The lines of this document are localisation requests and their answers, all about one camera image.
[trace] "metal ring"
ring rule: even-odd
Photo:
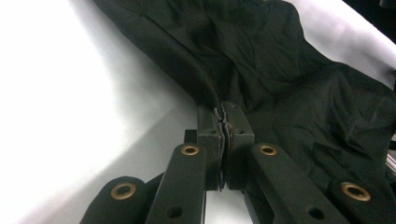
[[[356,185],[356,184],[352,184],[352,183],[348,183],[348,182],[344,182],[341,183],[341,190],[349,197],[358,200],[358,201],[362,201],[362,202],[368,202],[371,200],[371,195],[370,193]]]
[[[267,156],[275,156],[276,148],[267,145],[260,146],[260,152]]]
[[[119,192],[121,188],[128,188],[128,190],[125,192]],[[116,200],[124,200],[134,195],[135,191],[136,191],[136,185],[128,182],[120,183],[116,185],[116,187],[114,187],[113,190],[111,190],[111,197],[113,197]]]
[[[199,152],[199,148],[193,146],[186,146],[181,149],[181,153],[183,153],[186,156],[194,156],[198,154],[198,152]]]

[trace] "wrinkled fabric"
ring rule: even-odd
[[[293,5],[95,2],[196,104],[240,105],[255,142],[283,147],[324,193],[334,181],[356,181],[372,190],[387,216],[396,217],[385,178],[396,130],[395,93],[316,51],[304,39]]]

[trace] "black cloth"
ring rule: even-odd
[[[315,50],[304,39],[293,5],[95,2],[196,104],[240,105],[255,141],[283,147],[326,195],[332,195],[334,182],[360,183],[376,197],[383,220],[396,220],[395,196],[385,178],[396,130],[395,93]]]

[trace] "white background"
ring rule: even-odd
[[[392,87],[396,46],[341,1],[291,1],[333,60]],[[79,223],[109,180],[163,172],[193,101],[91,0],[0,7],[0,223]],[[239,192],[208,192],[206,223],[249,223]]]

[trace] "black plastic part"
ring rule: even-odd
[[[199,151],[186,155],[182,152],[185,147],[198,147]],[[202,146],[183,144],[175,148],[148,213],[147,224],[204,222],[205,159]]]
[[[245,190],[245,204],[254,224],[274,223],[274,211],[262,194],[262,190],[254,178],[250,176]]]
[[[276,154],[262,153],[262,145],[274,148]],[[255,145],[249,165],[271,204],[274,223],[348,223],[281,147]]]
[[[221,133],[218,120],[213,111],[201,106],[198,107],[197,116],[197,144],[206,148],[206,190],[219,190]]]
[[[197,143],[197,131],[186,130],[184,132],[184,143]]]
[[[347,196],[341,189],[342,183],[353,183],[370,194],[369,201],[359,201]],[[351,223],[379,224],[396,223],[396,208],[393,204],[386,204],[380,192],[364,186],[357,180],[333,181],[329,186],[330,199]]]
[[[224,155],[224,175],[229,189],[244,189],[246,187],[246,155],[254,145],[254,132],[241,107],[229,102],[223,102],[227,116],[228,130],[231,141]]]
[[[151,207],[152,203],[154,202],[155,195],[157,194],[158,188],[160,187],[161,181],[163,180],[163,173],[157,175],[149,182],[146,183],[146,193],[147,197],[147,205],[148,208]]]
[[[123,200],[116,200],[111,191],[122,183],[135,185],[134,194]],[[88,207],[80,224],[131,224],[142,223],[146,217],[147,193],[145,183],[140,179],[123,176],[108,182]]]
[[[396,150],[396,141],[390,141],[389,149],[390,150]]]

